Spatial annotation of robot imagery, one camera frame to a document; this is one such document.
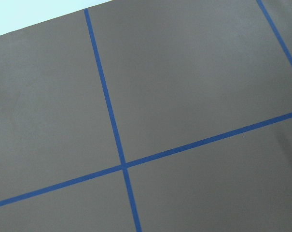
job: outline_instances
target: white surface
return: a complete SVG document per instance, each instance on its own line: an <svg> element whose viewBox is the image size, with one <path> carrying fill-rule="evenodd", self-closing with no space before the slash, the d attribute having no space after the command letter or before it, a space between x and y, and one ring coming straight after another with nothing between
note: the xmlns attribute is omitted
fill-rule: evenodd
<svg viewBox="0 0 292 232"><path fill-rule="evenodd" d="M110 0L2 0L0 35Z"/></svg>

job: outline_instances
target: gray floor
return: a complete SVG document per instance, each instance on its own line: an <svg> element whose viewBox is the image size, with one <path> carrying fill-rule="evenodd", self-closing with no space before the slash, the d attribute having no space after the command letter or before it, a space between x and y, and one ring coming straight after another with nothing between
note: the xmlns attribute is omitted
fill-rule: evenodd
<svg viewBox="0 0 292 232"><path fill-rule="evenodd" d="M292 0L263 2L292 55ZM89 13L126 161L292 112L254 0ZM0 201L119 164L84 12L0 36ZM292 119L129 174L144 232L292 232ZM2 206L2 231L136 231L122 171Z"/></svg>

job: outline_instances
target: blue line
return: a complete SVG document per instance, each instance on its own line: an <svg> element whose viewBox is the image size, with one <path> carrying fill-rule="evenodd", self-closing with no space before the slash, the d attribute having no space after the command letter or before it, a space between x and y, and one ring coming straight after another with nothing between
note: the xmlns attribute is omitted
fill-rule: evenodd
<svg viewBox="0 0 292 232"><path fill-rule="evenodd" d="M271 19L270 15L269 15L268 11L266 10L262 0L256 0L256 1L257 1L257 4L259 5L259 7L261 8L264 16L266 17L266 19L267 19L272 31L276 35L278 42L280 43L280 45L281 45L281 47L282 47L287 59L289 60L291 66L292 66L292 55L290 54L287 46L285 45L285 42L283 41L283 39L282 39L282 37L281 37L281 35L280 35L275 23L272 21L272 19Z"/></svg>
<svg viewBox="0 0 292 232"><path fill-rule="evenodd" d="M89 30L89 35L90 35L90 39L91 39L91 43L92 43L94 56L95 56L95 59L96 59L96 62L97 62L97 70L98 70L98 74L99 74L99 77L101 79L101 83L102 83L102 87L103 87L103 92L104 92L105 101L106 101L106 105L107 105L107 109L108 109L108 113L109 113L109 118L111 120L111 126L112 126L113 135L115 137L115 141L116 141L116 145L117 145L117 149L118 149L118 154L119 154L120 163L121 163L122 170L123 170L123 176L124 176L124 179L125 179L125 186L126 186L128 198L129 198L130 205L131 205L131 210L132 210L132 214L133 214L135 228L136 228L137 232L141 232L141 225L140 225L139 216L138 216L138 212L137 212L137 207L136 207L136 203L135 203L135 199L134 199L134 195L133 195L131 181L130 181L128 170L127 170L127 167L126 167L126 161L125 161L125 156L124 156L124 153L123 153L123 148L122 148L122 144L121 144L121 140L120 140L120 135L119 135L119 131L118 131L118 128L117 128L116 119L115 119L115 116L114 116L114 113L113 113L113 109L112 109L112 105L111 105L111 99L110 99L110 96L109 96L109 93L108 93L107 84L106 84L106 80L105 80L105 76L104 76L104 72L103 72L103 67L102 67L102 64L101 64L100 57L99 57L98 48L97 48L97 42L96 42L96 39L95 39L95 36L94 36L93 27L92 27L92 24L91 24L91 19L90 19L90 15L89 15L88 9L84 9L84 15L85 15L87 26L88 26L88 30Z"/></svg>
<svg viewBox="0 0 292 232"><path fill-rule="evenodd" d="M271 125L271 124L274 124L274 123L277 123L277 122L281 122L281 121L284 121L284 120L287 120L287 119L290 119L290 118L292 118L292 112L289 113L289 114L281 115L281 116L266 120L266 121L255 123L255 124L252 124L250 126L242 127L240 129L237 129L237 130L232 130L232 131L229 131L229 132L226 132L226 133L223 133L223 134L219 134L219 135L207 138L207 139L203 139L203 140L191 143L191 144L187 144L187 145L179 146L179 147L167 150L167 151L163 151L163 152L154 154L152 156L148 156L148 157L144 157L144 158L141 158L141 159L137 159L137 160L134 160L134 161L131 161L131 162L127 163L126 167L130 168L130 167L133 167L133 166L136 166L136 165L147 163L147 162L150 162L152 160L156 160L156 159L159 159L159 158L162 158L162 157L165 157L165 156L170 156L170 155L179 153L181 151L189 150L191 148L195 148L195 147L198 147L198 146L202 146L202 145L206 145L206 144L209 144L209 143L213 143L213 142L218 141L218 140L222 140L222 139L225 139L225 138L228 138L228 137L232 137L232 136L235 136L235 135L238 135L238 134L241 134L241 133L252 131L252 130L255 130L255 129L258 129L258 128L261 128L261 127L265 127L265 126L268 126L268 125ZM55 191L55 190L58 190L58 189L61 189L61 188L65 188L65 187L68 187L68 186L71 186L71 185L75 185L75 184L81 183L83 181L91 180L91 179L94 179L94 178L99 177L99 176L103 176L103 175L107 175L107 174L110 174L110 173L114 173L116 171L120 171L121 169L123 169L124 176L129 181L129 178L126 177L126 176L128 176L127 168L123 169L122 165L118 165L118 166L115 166L115 167L104 169L104 170L99 171L99 172L95 172L95 173L92 173L92 174L84 175L84 176L81 176L81 177L78 177L78 178L75 178L75 179L72 179L72 180L68 180L68 181L65 181L65 182L62 182L62 183L59 183L59 184L56 184L56 185L52 185L52 186L49 186L49 187L46 187L46 188L43 188L43 189L39 189L39 190L36 190L36 191L28 192L28 193L25 193L25 194L22 194L22 195L19 195L19 196L16 196L16 197L12 197L12 198L0 201L0 207L4 206L4 205L7 205L7 204L14 203L14 202L18 202L18 201L21 201L21 200L25 200L27 198L35 197L35 196L38 196L38 195L41 195L41 194L44 194L44 193ZM132 191L131 185L129 184L128 186L130 187L130 188L127 188L128 195L131 198L133 198L134 196L133 196L133 191Z"/></svg>
<svg viewBox="0 0 292 232"><path fill-rule="evenodd" d="M147 157L144 157L144 158L141 158L141 159L137 159L137 160L128 162L126 164L126 166L128 168L130 168L130 167L142 164L142 163L147 163L147 162L152 161L152 160L156 160L156 159L159 159L159 158L162 158L162 157L170 156L170 155L173 155L173 154L185 151L185 150L189 150L189 149L192 149L192 148L195 148L195 147L198 147L198 146L210 144L210 143L213 143L213 142L218 141L218 140L222 140L222 139L225 139L225 138L228 138L228 137L232 137L232 136L235 136L235 135L238 135L238 134L242 134L242 133L245 133L245 132L248 132L248 131L252 131L252 130L255 130L255 129L258 129L258 128L261 128L261 127L265 127L265 126L268 126L268 125L271 125L271 124L274 124L274 123L277 123L277 122L281 122L281 121L284 121L284 120L289 119L289 118L292 118L292 112L289 113L289 114L286 114L286 115L281 115L281 116L278 116L278 117L275 117L275 118L272 118L272 119L269 119L269 120L266 120L266 121L262 121L262 122L258 122L258 123L255 123L255 124L252 124L252 125L249 125L249 126L246 126L246 127L242 127L240 129L237 129L237 130L232 130L232 131L229 131L229 132L226 132L226 133L223 133L223 134L215 135L215 136L212 136L210 138L203 139L203 140L191 143L191 144L186 144L186 145L183 145L183 146L179 146L179 147L167 150L167 151L163 151L163 152L151 155L151 156L147 156Z"/></svg>
<svg viewBox="0 0 292 232"><path fill-rule="evenodd" d="M61 189L61 188L65 188L65 187L68 187L68 186L71 186L71 185L75 185L75 184L78 184L78 183L81 183L81 182L84 182L84 181L87 181L87 180L91 180L91 179L97 178L99 176L103 176L103 175L107 175L107 174L110 174L110 173L114 173L116 171L120 171L121 169L122 169L121 165L118 165L118 166L115 166L115 167L112 167L112 168L104 169L104 170L99 171L99 172L91 173L91 174L84 175L84 176L81 176L81 177L78 177L78 178L75 178L75 179L72 179L72 180L68 180L68 181L65 181L65 182L62 182L62 183L59 183L59 184L56 184L56 185L52 185L52 186L49 186L49 187L41 188L39 190L28 192L28 193L25 193L25 194L22 194L22 195L19 195L19 196L8 198L6 200L0 201L0 207L4 206L4 205L7 205L7 204L14 203L14 202L18 202L18 201L21 201L21 200L25 200L25 199L28 199L28 198L31 198L31 197L35 197L35 196L38 196L38 195L41 195L41 194L44 194L44 193L55 191L55 190L58 190L58 189Z"/></svg>

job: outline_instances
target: diagonal blue line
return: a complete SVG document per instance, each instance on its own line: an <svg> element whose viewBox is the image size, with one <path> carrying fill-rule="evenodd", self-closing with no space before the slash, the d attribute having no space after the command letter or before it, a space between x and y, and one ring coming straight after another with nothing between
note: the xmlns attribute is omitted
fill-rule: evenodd
<svg viewBox="0 0 292 232"><path fill-rule="evenodd" d="M81 183L81 182L84 182L84 181L87 181L87 180L91 180L91 179L97 178L99 176L103 176L103 175L107 175L107 174L110 174L110 173L114 173L116 171L120 171L121 169L122 169L121 165L118 165L118 166L115 166L115 167L112 167L112 168L104 169L104 170L99 171L99 172L91 173L91 174L84 175L84 176L81 176L81 177L78 177L78 178L75 178L75 179L72 179L72 180L68 180L68 181L65 181L65 182L62 182L62 183L59 183L59 184L56 184L56 185L52 185L52 186L49 186L49 187L41 188L39 190L28 192L28 193L25 193L25 194L22 194L22 195L19 195L19 196L8 198L6 200L0 201L0 207L4 206L4 205L7 205L7 204L12 204L14 202L22 201L22 200L25 200L25 199L28 199L28 198L31 198L31 197L35 197L35 196L38 196L38 195L41 195L41 194L45 194L45 193L48 193L48 192L51 192L51 191L55 191L55 190L58 190L58 189L61 189L61 188L65 188L65 187L68 187L68 186L71 186L71 185L75 185L75 184L78 184L78 183Z"/></svg>
<svg viewBox="0 0 292 232"><path fill-rule="evenodd" d="M265 18L267 19L272 31L274 32L278 42L280 43L280 45L281 45L281 47L282 47L287 59L289 60L291 66L292 66L292 55L290 54L285 42L283 41L283 39L282 39L282 37L281 37L281 35L280 35L275 23L272 21L272 19L271 19L270 15L269 15L267 9L265 8L262 0L256 0L256 1L257 1L257 4L259 5L259 7L261 8Z"/></svg>
<svg viewBox="0 0 292 232"><path fill-rule="evenodd" d="M98 70L98 74L99 74L99 77L100 77L101 83L102 83L105 102L106 102L106 105L107 105L109 118L111 120L111 126L112 126L113 135L115 137L115 141L116 141L116 145L117 145L117 149L118 149L118 154L119 154L119 158L120 158L120 162L121 162L121 166L122 166L122 170L123 170L123 176L124 176L124 179L125 179L125 186L126 186L128 198L129 198L130 205L131 205L131 210L132 210L132 214L133 214L135 228L136 228L137 232L141 232L141 225L140 225L140 221L139 221L139 216L138 216L138 212L137 212L135 198L134 198L134 195L133 195L133 189L132 189L132 186L131 186L131 181L130 181L130 177L129 177L129 174L128 174L128 170L127 170L127 167L125 165L126 164L125 156L124 156L124 153L123 153L122 144L121 144L121 140L120 140L120 135L119 135L119 131L118 131L118 128L117 128L116 119L115 119L115 116L114 116L114 113L113 113L111 99L110 99L110 96L109 96L109 93L108 93L107 84L106 84L106 80L105 80L105 76L104 76L104 72L103 72L103 67L102 67L102 64L101 64L100 57L99 57L98 48L97 48L97 42L96 42L96 39L95 39L95 36L94 36L93 27L92 27L92 24L91 24L91 19L90 19L90 15L89 15L88 9L84 9L84 15L85 15L87 26L88 26L88 30L89 30L89 35L90 35L90 40L91 40L91 43L92 43L94 56L95 56L95 59L96 59L96 62L97 62L97 70Z"/></svg>
<svg viewBox="0 0 292 232"><path fill-rule="evenodd" d="M142 163L147 163L149 161L156 160L156 159L159 159L159 158L162 158L165 156L170 156L170 155L173 155L173 154L185 151L185 150L189 150L189 149L192 149L192 148L195 148L198 146L210 144L210 143L213 143L213 142L218 141L218 140L226 139L228 137L232 137L232 136L235 136L235 135L238 135L241 133L252 131L252 130L255 130L255 129L258 129L261 127L265 127L265 126L268 126L268 125L271 125L271 124L274 124L277 122L281 122L281 121L284 121L284 120L289 119L289 118L292 118L292 112L289 114L281 115L281 116L266 120L266 121L258 122L258 123L255 123L255 124L252 124L252 125L249 125L246 127L242 127L242 128L237 129L237 130L232 130L232 131L229 131L229 132L226 132L223 134L215 135L215 136L212 136L210 138L203 139L203 140L191 143L191 144L186 144L183 146L179 146L179 147L167 150L167 151L163 151L163 152L151 155L151 156L137 159L137 160L128 162L126 164L126 166L129 168L129 167L133 167L133 166L136 166L136 165L139 165Z"/></svg>

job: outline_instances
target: blue stripe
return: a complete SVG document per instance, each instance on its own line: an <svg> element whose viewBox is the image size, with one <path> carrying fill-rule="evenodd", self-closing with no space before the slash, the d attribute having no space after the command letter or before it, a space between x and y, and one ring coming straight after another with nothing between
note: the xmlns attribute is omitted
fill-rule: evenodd
<svg viewBox="0 0 292 232"><path fill-rule="evenodd" d="M262 122L258 122L258 123L255 123L255 124L252 124L252 125L249 125L246 127L242 127L240 129L237 129L237 130L232 130L232 131L229 131L229 132L226 132L223 134L215 135L215 136L212 136L210 138L203 139L203 140L191 143L191 144L179 146L179 147L176 147L176 148L173 148L173 149L170 149L167 151L163 151L163 152L151 155L151 156L137 159L137 160L128 162L126 164L126 166L129 168L129 167L133 167L133 166L136 166L136 165L139 165L142 163L147 163L149 161L156 160L156 159L159 159L159 158L162 158L165 156L170 156L170 155L173 155L173 154L185 151L185 150L189 150L189 149L192 149L192 148L195 148L198 146L210 144L210 143L213 143L213 142L218 141L218 140L226 139L226 138L238 135L238 134L242 134L242 133L245 133L248 131L252 131L252 130L255 130L255 129L258 129L261 127L265 127L265 126L277 123L277 122L281 122L281 121L284 121L284 120L289 119L289 118L292 118L292 112L289 114L286 114L286 115L281 115L279 117L275 117L275 118L272 118L272 119L269 119L266 121L262 121Z"/></svg>
<svg viewBox="0 0 292 232"><path fill-rule="evenodd" d="M44 194L44 193L55 191L57 189L61 189L61 188L65 188L65 187L68 187L68 186L71 186L71 185L75 185L75 184L78 184L78 183L81 183L81 182L84 182L84 181L87 181L87 180L91 180L91 179L97 178L99 176L103 176L103 175L107 175L107 174L110 174L110 173L114 173L116 171L120 171L121 169L122 169L121 165L118 165L118 166L115 166L115 167L112 167L112 168L104 169L104 170L99 171L99 172L91 173L91 174L84 175L84 176L81 176L81 177L78 177L78 178L75 178L75 179L72 179L72 180L68 180L68 181L65 181L65 182L62 182L62 183L59 183L59 184L56 184L56 185L52 185L52 186L49 186L49 187L41 188L39 190L28 192L28 193L25 193L25 194L22 194L22 195L19 195L19 196L8 198L6 200L0 201L0 207L4 206L4 205L7 205L7 204L14 203L14 202L18 202L18 201L21 201L21 200L25 200L25 199L28 199L28 198L31 198L31 197L35 197L35 196L38 196L38 195L41 195L41 194Z"/></svg>
<svg viewBox="0 0 292 232"><path fill-rule="evenodd" d="M133 214L133 219L134 219L136 231L137 232L141 232L141 226L140 226L137 207L136 207L136 203L135 203L135 199L134 199L134 195L133 195L131 181L130 181L130 177L128 175L127 167L125 165L126 164L125 156L124 156L124 153L123 153L122 144L121 144L121 140L120 140L120 135L119 135L119 131L118 131L118 128L117 128L116 119L115 119L115 116L114 116L114 113L113 113L113 109L112 109L112 105L111 105L111 99L110 99L110 96L109 96L109 93L108 93L107 84L106 84L106 80L105 80L105 76L104 76L101 60L100 60L100 57L99 57L99 53L98 53L98 49L97 49L97 42L96 42L96 39L95 39L95 36L94 36L93 27L92 27L92 24L91 24L91 19L90 19L90 15L89 15L88 9L84 10L84 15L85 15L85 18L86 18L86 21L87 21L87 26L88 26L88 30L89 30L91 43L92 43L92 48L93 48L94 56L95 56L95 59L96 59L96 62L97 62L97 70L98 70L99 77L101 79L102 88L103 88L103 92L104 92L104 96L105 96L105 102L106 102L106 105L107 105L109 118L111 120L112 131L113 131L113 135L115 137L115 141L116 141L116 145L117 145L117 149L118 149L118 154L119 154L121 166L122 166L122 169L123 169L123 176L124 176L124 179L125 179L125 186L126 186L127 194L128 194L130 205L131 205L131 210L132 210L132 214Z"/></svg>
<svg viewBox="0 0 292 232"><path fill-rule="evenodd" d="M272 19L271 19L270 15L269 15L268 11L266 10L262 0L256 0L256 1L257 1L257 4L259 5L259 7L261 8L264 16L266 17L266 19L267 19L272 31L276 35L276 38L277 38L278 42L280 43L280 45L281 45L281 47L282 47L287 59L289 60L291 66L292 66L292 55L290 54L287 46L285 45L285 42L283 41L283 39L282 39L282 37L281 37L276 25L272 21Z"/></svg>

